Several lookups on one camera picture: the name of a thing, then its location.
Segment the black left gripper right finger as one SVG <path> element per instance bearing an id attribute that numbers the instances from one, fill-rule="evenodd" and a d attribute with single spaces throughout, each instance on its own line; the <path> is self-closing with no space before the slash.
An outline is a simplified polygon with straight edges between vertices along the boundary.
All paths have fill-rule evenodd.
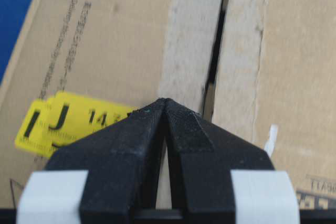
<path id="1" fill-rule="evenodd" d="M 165 99 L 173 206 L 188 223 L 299 223 L 288 174 L 263 149 Z"/>

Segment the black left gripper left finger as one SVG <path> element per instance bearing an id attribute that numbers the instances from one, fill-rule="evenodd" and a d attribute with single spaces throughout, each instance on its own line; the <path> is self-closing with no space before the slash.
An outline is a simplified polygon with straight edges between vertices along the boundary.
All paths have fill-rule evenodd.
<path id="1" fill-rule="evenodd" d="M 16 222 L 131 223 L 136 208 L 154 206 L 164 107 L 160 98 L 57 150 L 31 174 Z"/>

